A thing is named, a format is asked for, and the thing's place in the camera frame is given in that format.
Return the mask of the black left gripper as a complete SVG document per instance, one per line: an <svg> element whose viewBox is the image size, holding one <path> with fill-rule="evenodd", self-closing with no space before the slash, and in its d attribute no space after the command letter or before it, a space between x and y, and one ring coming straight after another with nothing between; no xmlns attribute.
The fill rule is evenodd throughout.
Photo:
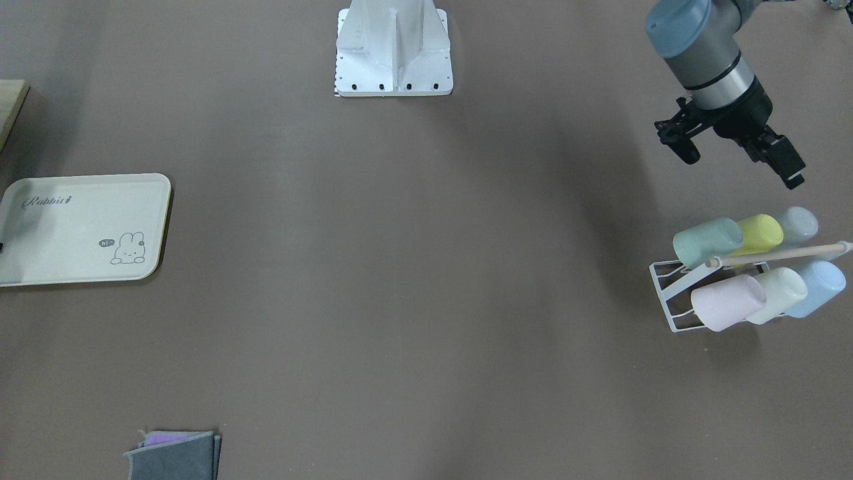
<svg viewBox="0 0 853 480"><path fill-rule="evenodd" d="M753 80L741 97L719 110L721 118L713 130L722 139L730 139L749 153L761 152L761 161L770 166L787 189L804 182L806 164L788 137L768 126L773 103L759 79Z"/></svg>

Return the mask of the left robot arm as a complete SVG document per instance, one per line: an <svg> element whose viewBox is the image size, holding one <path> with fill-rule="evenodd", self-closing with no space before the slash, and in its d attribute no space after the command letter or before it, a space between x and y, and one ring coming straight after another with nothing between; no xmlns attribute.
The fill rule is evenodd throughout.
<svg viewBox="0 0 853 480"><path fill-rule="evenodd" d="M758 1L660 1L652 7L646 34L686 90L673 118L654 125L662 145L686 164L700 160L694 137L712 129L795 189L804 182L806 165L791 141L768 124L773 103L734 38L758 6Z"/></svg>

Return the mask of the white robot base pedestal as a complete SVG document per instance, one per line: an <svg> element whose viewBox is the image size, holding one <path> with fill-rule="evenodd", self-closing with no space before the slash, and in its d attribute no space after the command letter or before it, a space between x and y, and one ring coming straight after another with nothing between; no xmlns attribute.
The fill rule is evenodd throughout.
<svg viewBox="0 0 853 480"><path fill-rule="evenodd" d="M353 1L338 12L336 48L339 97L454 90L448 15L432 1Z"/></svg>

